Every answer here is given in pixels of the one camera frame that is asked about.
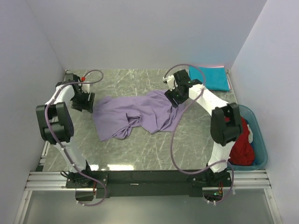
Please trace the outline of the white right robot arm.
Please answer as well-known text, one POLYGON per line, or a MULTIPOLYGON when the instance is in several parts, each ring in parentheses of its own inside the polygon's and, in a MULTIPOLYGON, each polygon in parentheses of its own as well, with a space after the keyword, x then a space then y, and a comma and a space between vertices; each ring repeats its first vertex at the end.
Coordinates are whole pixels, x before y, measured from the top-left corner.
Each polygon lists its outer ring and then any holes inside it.
POLYGON ((217 97, 203 82, 190 79, 186 70, 173 75, 165 74, 163 82, 169 87, 165 96, 175 108, 191 99, 192 103, 199 104, 210 115, 210 134, 214 141, 211 158, 204 169, 186 174, 203 173, 204 182, 216 186, 227 176, 231 150, 243 131, 239 105, 217 97))

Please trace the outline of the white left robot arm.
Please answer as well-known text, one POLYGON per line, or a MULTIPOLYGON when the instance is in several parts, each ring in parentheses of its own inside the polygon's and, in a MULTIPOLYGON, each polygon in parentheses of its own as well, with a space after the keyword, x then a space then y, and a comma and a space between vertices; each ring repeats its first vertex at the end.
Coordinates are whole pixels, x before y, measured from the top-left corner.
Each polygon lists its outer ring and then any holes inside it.
POLYGON ((60 172, 68 183, 79 188, 93 185, 93 175, 86 159, 74 144, 74 126, 67 105, 77 111, 93 112, 95 94, 89 86, 81 84, 81 78, 75 74, 67 74, 65 80, 56 85, 56 91, 44 105, 36 107, 36 115, 40 134, 43 140, 54 145, 63 155, 68 172, 60 172))

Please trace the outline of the purple t-shirt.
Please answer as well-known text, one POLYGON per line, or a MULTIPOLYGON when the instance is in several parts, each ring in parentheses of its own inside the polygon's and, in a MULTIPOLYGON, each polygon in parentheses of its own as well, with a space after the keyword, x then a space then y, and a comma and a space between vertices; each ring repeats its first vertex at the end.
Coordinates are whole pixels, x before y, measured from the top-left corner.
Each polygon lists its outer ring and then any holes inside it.
POLYGON ((156 90, 145 96, 106 96, 97 101, 93 121, 100 141, 124 139, 139 126, 150 134, 174 131, 185 104, 173 107, 164 93, 165 90, 156 90))

